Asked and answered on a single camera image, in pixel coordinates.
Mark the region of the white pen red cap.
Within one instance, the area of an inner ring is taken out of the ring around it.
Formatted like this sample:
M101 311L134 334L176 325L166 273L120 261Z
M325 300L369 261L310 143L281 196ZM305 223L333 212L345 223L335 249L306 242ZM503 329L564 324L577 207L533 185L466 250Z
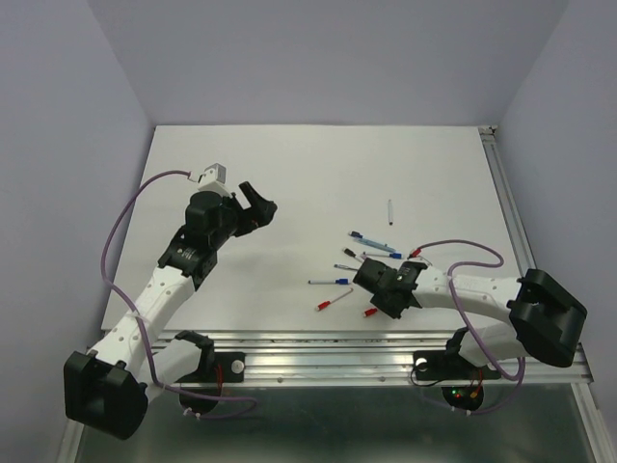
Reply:
M316 307L315 310L317 312L321 312L323 310L325 310L326 308L330 307L332 304L337 303L338 301L340 301L341 299L344 299L345 297L349 296L350 294L352 294L354 292L354 289L352 287L349 287L348 289L346 289L344 292L342 292L341 294L339 294L338 296L331 298L329 300L325 300L321 303L319 303Z
M377 308L371 308L371 309L365 310L362 315L364 318L368 318L368 317L375 315L377 312L378 312Z

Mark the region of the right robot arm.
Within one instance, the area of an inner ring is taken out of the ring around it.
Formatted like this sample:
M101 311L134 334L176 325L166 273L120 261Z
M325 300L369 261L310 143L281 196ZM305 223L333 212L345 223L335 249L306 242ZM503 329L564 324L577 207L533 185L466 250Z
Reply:
M366 259L353 283L371 294L370 304L393 319L409 308L451 309L493 324L466 326L443 353L446 370L465 376L493 360L531 357L545 365L572 365L587 309L549 273L529 269L520 278L454 275L425 263L397 269Z

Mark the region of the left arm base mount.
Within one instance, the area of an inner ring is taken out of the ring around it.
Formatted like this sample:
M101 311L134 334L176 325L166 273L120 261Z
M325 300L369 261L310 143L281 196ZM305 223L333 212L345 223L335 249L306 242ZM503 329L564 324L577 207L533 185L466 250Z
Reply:
M245 353L217 352L214 340L184 330L145 365L148 399L164 392L176 394L183 414L197 420L246 415L256 408L254 398L224 396L226 384L244 381L245 366Z

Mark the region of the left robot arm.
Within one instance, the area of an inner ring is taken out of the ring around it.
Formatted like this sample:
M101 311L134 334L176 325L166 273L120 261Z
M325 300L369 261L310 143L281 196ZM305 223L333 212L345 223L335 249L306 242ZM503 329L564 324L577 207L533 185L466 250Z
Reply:
M248 181L239 186L243 207L222 184L208 186L189 200L184 223L174 234L142 293L119 297L128 310L88 352L72 353L64 365L67 417L121 440L131 437L149 404L175 382L190 376L220 383L224 370L214 342L184 330L159 353L151 344L175 312L200 288L218 262L217 253L232 237L269 225L277 205Z

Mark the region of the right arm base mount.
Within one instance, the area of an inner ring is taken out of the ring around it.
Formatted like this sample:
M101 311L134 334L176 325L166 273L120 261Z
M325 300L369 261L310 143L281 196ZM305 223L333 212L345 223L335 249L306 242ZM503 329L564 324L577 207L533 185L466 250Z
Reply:
M484 382L500 379L501 374L487 366L474 366L460 355L468 331L457 330L441 350L416 351L410 380L417 387L441 385L443 405L474 413L483 404Z

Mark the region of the white pen black tip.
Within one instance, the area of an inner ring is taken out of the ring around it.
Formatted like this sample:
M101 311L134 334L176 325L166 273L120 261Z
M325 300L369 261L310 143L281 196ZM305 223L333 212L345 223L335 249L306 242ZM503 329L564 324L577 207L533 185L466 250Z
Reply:
M393 226L394 223L394 209L393 209L393 201L392 199L388 199L388 223L390 226Z

